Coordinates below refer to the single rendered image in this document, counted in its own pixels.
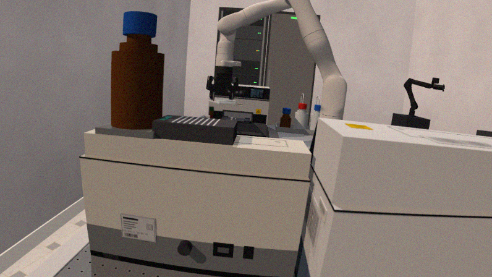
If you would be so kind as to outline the brown bottle neck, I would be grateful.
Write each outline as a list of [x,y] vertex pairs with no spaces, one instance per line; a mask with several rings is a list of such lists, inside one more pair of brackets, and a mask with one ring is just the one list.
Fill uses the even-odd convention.
[[142,34],[128,34],[127,42],[151,43],[151,36]]

